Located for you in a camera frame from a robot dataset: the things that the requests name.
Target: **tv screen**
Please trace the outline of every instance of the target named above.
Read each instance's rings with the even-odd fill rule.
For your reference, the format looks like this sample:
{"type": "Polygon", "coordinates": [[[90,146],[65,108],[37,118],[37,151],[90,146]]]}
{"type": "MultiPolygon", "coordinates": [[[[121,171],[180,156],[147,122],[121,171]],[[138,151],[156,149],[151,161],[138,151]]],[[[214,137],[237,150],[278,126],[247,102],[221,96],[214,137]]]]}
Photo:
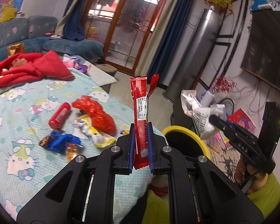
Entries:
{"type": "Polygon", "coordinates": [[[280,11],[254,11],[241,68],[280,91],[280,11]]]}

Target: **blue curtain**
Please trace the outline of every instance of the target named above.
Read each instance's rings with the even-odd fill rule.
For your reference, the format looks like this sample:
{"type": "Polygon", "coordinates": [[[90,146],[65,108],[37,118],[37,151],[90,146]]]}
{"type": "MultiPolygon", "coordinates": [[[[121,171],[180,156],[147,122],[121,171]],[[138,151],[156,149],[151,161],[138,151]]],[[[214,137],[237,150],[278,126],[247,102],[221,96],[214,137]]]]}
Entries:
{"type": "Polygon", "coordinates": [[[153,74],[159,74],[159,82],[163,81],[181,38],[192,4],[193,0],[177,0],[175,10],[148,70],[149,79],[153,74]]]}
{"type": "MultiPolygon", "coordinates": [[[[64,12],[64,15],[70,8],[74,0],[69,0],[64,12]]],[[[83,40],[84,39],[84,28],[82,27],[82,13],[86,0],[78,0],[72,13],[70,14],[64,29],[63,36],[69,40],[83,40]]]]}

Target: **red wrapper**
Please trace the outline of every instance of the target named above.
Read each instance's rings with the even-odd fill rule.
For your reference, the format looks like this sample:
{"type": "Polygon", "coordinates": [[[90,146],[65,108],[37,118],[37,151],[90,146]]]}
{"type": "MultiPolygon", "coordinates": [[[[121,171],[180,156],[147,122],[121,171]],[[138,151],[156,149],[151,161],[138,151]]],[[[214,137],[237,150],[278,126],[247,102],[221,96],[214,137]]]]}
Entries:
{"type": "Polygon", "coordinates": [[[148,148],[146,124],[148,120],[148,98],[156,88],[159,75],[154,74],[147,92],[147,76],[131,78],[132,98],[134,104],[134,124],[136,131],[136,151],[134,167],[148,166],[148,148]]]}

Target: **red bottle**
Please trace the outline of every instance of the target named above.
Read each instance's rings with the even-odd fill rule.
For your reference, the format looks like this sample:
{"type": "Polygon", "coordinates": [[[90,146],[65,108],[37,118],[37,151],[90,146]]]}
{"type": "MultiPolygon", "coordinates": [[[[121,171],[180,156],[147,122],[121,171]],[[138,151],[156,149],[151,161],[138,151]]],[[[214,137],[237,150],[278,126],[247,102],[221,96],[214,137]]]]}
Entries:
{"type": "Polygon", "coordinates": [[[70,109],[71,107],[69,103],[62,104],[53,117],[49,120],[48,125],[54,130],[59,128],[69,115],[70,109]]]}

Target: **red blanket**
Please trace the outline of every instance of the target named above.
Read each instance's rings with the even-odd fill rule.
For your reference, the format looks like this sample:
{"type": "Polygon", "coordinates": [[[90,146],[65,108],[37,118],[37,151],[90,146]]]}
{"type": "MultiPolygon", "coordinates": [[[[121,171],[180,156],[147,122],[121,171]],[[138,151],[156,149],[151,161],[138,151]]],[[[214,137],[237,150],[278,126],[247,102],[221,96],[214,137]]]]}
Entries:
{"type": "Polygon", "coordinates": [[[19,53],[0,62],[0,88],[15,84],[37,81],[44,77],[72,80],[74,75],[63,65],[54,51],[42,53],[19,53]],[[26,59],[28,63],[10,68],[16,59],[26,59]]]}

